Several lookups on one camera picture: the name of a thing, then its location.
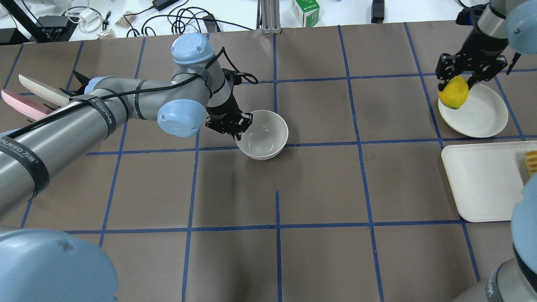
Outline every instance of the food item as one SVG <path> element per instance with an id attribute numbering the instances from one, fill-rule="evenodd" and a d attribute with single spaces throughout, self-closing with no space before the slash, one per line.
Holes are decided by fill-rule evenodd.
<path id="1" fill-rule="evenodd" d="M 444 106 L 451 109 L 459 109 L 468 98 L 468 83 L 461 76 L 450 80 L 444 90 L 438 91 L 438 97 Z"/>
<path id="2" fill-rule="evenodd" d="M 530 151 L 524 155 L 524 163 L 528 170 L 529 177 L 537 172 L 537 150 Z"/>

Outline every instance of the pink object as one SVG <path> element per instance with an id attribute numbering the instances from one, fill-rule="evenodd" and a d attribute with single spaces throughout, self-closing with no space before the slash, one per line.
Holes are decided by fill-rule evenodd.
<path id="1" fill-rule="evenodd" d="M 2 98 L 15 110 L 34 120 L 42 119 L 52 112 L 47 106 L 36 103 L 12 91 L 2 90 Z"/>

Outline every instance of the white floor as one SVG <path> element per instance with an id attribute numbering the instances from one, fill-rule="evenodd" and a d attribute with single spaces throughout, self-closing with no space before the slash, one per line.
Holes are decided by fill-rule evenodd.
<path id="1" fill-rule="evenodd" d="M 66 9 L 51 5 L 28 3 L 28 1 L 30 0 L 26 1 L 28 7 L 37 17 L 60 15 Z M 73 6 L 86 6 L 86 1 L 88 0 L 73 0 L 72 4 Z M 133 26 L 140 30 L 142 24 L 148 18 L 167 14 L 174 7 L 184 2 L 185 0 L 180 0 L 161 12 L 155 9 L 147 11 L 138 16 L 133 22 Z M 317 26 L 368 24 L 371 22 L 372 0 L 317 0 L 317 2 L 321 6 L 321 15 Z M 486 0 L 462 0 L 462 2 L 470 6 L 484 3 Z M 17 3 L 24 9 L 20 0 L 17 0 Z M 107 11 L 112 11 L 110 22 L 118 38 L 125 37 L 127 34 L 127 28 L 114 25 L 125 11 L 139 12 L 151 6 L 150 0 L 115 0 L 114 2 L 111 0 L 89 0 L 89 3 L 90 7 L 97 9 L 103 16 L 106 15 Z M 255 27 L 257 0 L 188 0 L 184 8 L 189 6 L 204 8 L 219 20 L 241 24 L 250 28 Z M 386 0 L 384 22 L 454 20 L 461 9 L 462 7 L 456 0 Z M 13 20 L 2 9 L 0 9 L 0 16 L 2 16 L 0 17 L 0 28 L 14 27 Z M 280 0 L 280 22 L 282 28 L 300 27 L 299 22 L 291 12 L 291 0 Z M 171 34 L 171 26 L 165 17 L 155 18 L 148 25 L 155 30 L 157 35 Z M 220 24 L 220 27 L 223 31 L 243 30 L 228 24 Z M 19 30 L 29 37 L 28 32 L 20 25 Z M 194 27 L 187 27 L 187 32 L 194 31 L 196 31 Z M 93 40 L 96 38 L 96 33 L 86 34 L 77 28 L 71 40 Z"/>

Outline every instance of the white tray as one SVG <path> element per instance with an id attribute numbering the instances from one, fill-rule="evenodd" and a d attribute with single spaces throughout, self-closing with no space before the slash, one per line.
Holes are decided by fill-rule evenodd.
<path id="1" fill-rule="evenodd" d="M 470 222 L 511 220 L 528 180 L 524 154 L 537 141 L 447 146 L 442 161 L 459 214 Z"/>

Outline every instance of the white bowl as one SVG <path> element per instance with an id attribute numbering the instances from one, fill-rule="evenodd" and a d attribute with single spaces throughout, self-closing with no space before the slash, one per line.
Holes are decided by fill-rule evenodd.
<path id="1" fill-rule="evenodd" d="M 449 127 L 473 138 L 487 138 L 500 133 L 509 119 L 502 98 L 481 84 L 470 89 L 468 99 L 459 109 L 444 106 L 440 99 L 438 109 Z"/>
<path id="2" fill-rule="evenodd" d="M 235 142 L 248 157 L 255 160 L 268 160 L 280 153 L 287 143 L 289 128 L 284 119 L 268 110 L 252 111 L 253 122 Z"/>

